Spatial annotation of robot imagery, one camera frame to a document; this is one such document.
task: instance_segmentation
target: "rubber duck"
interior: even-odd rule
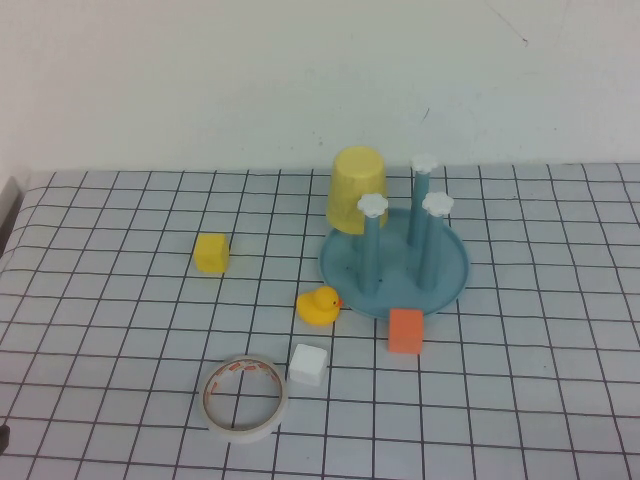
[[[330,325],[340,313],[342,300],[331,287],[320,287],[312,292],[303,293],[296,300],[298,315],[311,325]]]

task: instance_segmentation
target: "white block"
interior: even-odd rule
[[[319,387],[328,362],[326,350],[299,343],[289,364],[289,380]]]

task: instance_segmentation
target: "masking tape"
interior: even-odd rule
[[[209,402],[211,396],[214,395],[220,381],[231,376],[239,375],[243,371],[256,371],[263,373],[276,383],[279,390],[279,403],[276,411],[260,425],[251,428],[231,428],[224,427],[216,423],[213,415],[209,411]],[[267,437],[273,432],[284,417],[287,407],[288,395],[284,377],[278,368],[268,360],[260,357],[252,357],[248,355],[235,357],[229,362],[219,366],[210,372],[204,380],[200,388],[200,411],[204,417],[209,430],[217,433],[222,439],[230,443],[252,443]]]

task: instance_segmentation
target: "white flower-shaped peg top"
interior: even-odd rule
[[[424,197],[422,208],[434,217],[449,215],[453,208],[453,198],[444,192],[430,192]]]
[[[421,153],[411,159],[411,168],[416,173],[431,173],[437,167],[438,160],[429,153]]]
[[[389,201],[379,193],[365,193],[358,200],[358,210],[369,218],[383,215],[388,207]]]

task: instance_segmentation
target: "orange block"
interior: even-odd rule
[[[392,308],[389,316],[389,351],[412,353],[422,351],[422,310]]]

